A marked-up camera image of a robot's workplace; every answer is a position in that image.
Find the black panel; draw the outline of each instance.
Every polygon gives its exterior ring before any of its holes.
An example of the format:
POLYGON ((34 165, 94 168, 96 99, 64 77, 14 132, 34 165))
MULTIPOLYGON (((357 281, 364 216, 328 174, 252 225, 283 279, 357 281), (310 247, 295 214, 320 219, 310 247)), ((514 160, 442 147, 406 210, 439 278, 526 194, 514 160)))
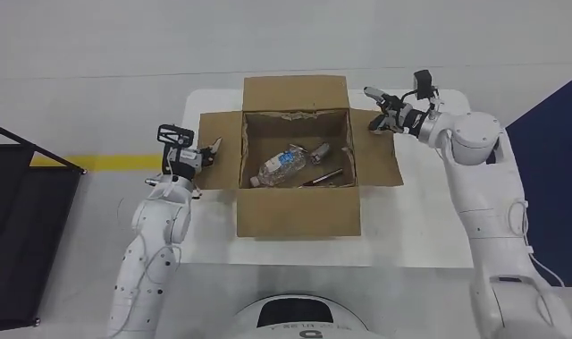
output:
POLYGON ((292 322, 333 323, 333 318, 328 305, 321 301, 284 298, 269 301, 262 307, 257 327, 292 322))
MULTIPOLYGON (((518 118, 507 130, 529 201, 528 238, 534 255, 572 284, 572 82, 518 118)), ((551 275, 537 268, 551 284, 551 275)))
POLYGON ((13 200, 20 187, 24 174, 28 171, 29 162, 34 156, 31 147, 20 144, 0 145, 0 169, 2 170, 2 186, 0 186, 0 234, 4 230, 5 220, 10 213, 13 200))
POLYGON ((64 167, 23 176, 0 233, 0 329, 34 323, 79 179, 64 167))

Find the plastic water bottle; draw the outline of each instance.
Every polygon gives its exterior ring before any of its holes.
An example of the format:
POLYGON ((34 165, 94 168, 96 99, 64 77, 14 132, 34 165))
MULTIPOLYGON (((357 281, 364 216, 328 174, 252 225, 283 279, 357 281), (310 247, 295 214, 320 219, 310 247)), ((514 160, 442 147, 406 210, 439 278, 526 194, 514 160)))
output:
POLYGON ((301 148, 290 147, 260 166, 257 176, 250 178, 250 184, 257 188, 275 186, 306 166, 306 157, 301 148))

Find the robot logo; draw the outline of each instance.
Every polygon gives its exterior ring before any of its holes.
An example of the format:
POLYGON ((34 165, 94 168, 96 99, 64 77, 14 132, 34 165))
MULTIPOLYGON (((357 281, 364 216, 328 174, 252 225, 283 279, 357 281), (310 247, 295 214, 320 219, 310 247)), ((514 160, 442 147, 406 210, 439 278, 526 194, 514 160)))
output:
POLYGON ((303 330, 300 332, 300 338, 304 339, 322 339, 324 336, 319 330, 303 330))

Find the trash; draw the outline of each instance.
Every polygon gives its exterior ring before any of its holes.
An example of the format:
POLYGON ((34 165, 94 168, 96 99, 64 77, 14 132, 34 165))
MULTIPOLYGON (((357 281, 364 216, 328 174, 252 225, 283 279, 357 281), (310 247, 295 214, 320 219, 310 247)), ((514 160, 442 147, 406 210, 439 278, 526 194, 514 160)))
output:
POLYGON ((322 159, 330 153, 330 144, 322 143, 318 148, 310 153, 310 161, 314 165, 322 162, 322 159))
POLYGON ((266 161, 257 176, 250 178, 250 184, 257 188, 261 185, 272 187, 291 177, 306 166, 306 156, 300 147, 291 146, 277 156, 266 161))
POLYGON ((342 173, 343 173, 343 169, 334 170, 331 173, 328 173, 326 175, 322 175, 318 178, 315 178, 314 180, 310 180, 309 182, 304 182, 301 186, 299 186, 299 188, 316 186, 319 182, 323 182, 325 180, 332 179, 334 176, 341 175, 342 173))

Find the box flap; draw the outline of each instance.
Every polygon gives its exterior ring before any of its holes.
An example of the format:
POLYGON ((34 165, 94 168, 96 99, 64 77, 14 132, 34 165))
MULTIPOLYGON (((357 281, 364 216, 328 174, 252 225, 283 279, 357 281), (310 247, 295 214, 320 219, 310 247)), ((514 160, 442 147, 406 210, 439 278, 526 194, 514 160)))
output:
POLYGON ((241 189, 239 237, 359 236, 359 189, 241 189))
POLYGON ((293 111, 348 108, 343 76, 308 75, 244 79, 242 110, 293 111))
POLYGON ((358 185, 403 185, 400 167, 395 157, 393 133, 376 135, 367 126, 380 112, 350 109, 349 121, 354 142, 354 158, 358 185))
POLYGON ((242 112, 203 113, 198 126, 198 148, 223 138, 214 164, 203 169, 195 182, 200 189, 236 189, 240 178, 242 153, 242 112))

